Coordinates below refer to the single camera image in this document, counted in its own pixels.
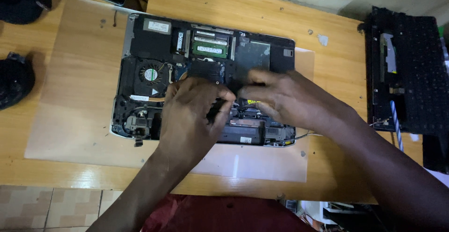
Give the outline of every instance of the open laptop chassis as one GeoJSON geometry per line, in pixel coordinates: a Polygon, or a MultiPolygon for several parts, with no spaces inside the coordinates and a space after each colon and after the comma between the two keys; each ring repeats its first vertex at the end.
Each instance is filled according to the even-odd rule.
{"type": "MultiPolygon", "coordinates": [[[[232,92],[245,84],[248,70],[265,68],[284,73],[295,69],[295,42],[275,36],[202,25],[148,14],[127,20],[117,95],[110,132],[143,140],[159,140],[161,112],[170,83],[203,77],[232,92]]],[[[213,121],[217,100],[207,118],[213,121]]],[[[234,102],[217,143],[288,146],[295,127],[280,124],[254,107],[254,101],[234,102]]]]}

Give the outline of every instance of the cooling fan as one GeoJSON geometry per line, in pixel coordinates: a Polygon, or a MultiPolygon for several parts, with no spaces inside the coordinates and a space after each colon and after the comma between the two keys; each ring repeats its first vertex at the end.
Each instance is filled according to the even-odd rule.
{"type": "Polygon", "coordinates": [[[139,60],[136,65],[134,92],[136,95],[161,98],[169,85],[170,66],[156,60],[139,60]]]}

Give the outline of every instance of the hand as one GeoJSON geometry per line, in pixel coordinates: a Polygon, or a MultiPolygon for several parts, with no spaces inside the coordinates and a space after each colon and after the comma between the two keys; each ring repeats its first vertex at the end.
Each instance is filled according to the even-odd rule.
{"type": "Polygon", "coordinates": [[[261,101],[256,107],[283,124],[331,137],[341,120],[358,118],[354,109],[296,71],[276,74],[252,69],[248,79],[252,85],[243,87],[239,97],[261,101]]]}
{"type": "Polygon", "coordinates": [[[169,159],[193,168],[217,142],[234,101],[235,95],[225,86],[205,79],[187,78],[172,83],[162,109],[158,149],[169,159]],[[216,98],[224,99],[225,103],[210,124],[206,114],[216,98]]]}

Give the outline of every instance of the blue striped cable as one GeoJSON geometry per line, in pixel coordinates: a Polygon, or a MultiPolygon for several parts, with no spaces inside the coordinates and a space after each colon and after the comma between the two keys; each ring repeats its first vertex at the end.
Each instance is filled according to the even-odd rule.
{"type": "Polygon", "coordinates": [[[399,129],[399,121],[397,120],[396,106],[394,101],[390,100],[391,112],[393,113],[393,122],[396,129],[397,142],[399,144],[399,149],[404,152],[404,145],[402,144],[401,130],[399,129]]]}

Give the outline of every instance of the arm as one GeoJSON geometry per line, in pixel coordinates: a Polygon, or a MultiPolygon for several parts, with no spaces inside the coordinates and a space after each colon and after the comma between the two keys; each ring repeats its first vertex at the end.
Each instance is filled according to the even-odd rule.
{"type": "Polygon", "coordinates": [[[369,127],[347,104],[297,72],[251,70],[239,96],[273,119],[331,138],[366,175],[376,200],[397,217],[449,228],[449,189],[369,127]]]}
{"type": "Polygon", "coordinates": [[[188,78],[171,84],[162,110],[160,142],[120,197],[87,232],[140,231],[156,204],[196,166],[218,140],[235,96],[224,86],[188,78]],[[206,114],[226,102],[209,124],[206,114]]]}

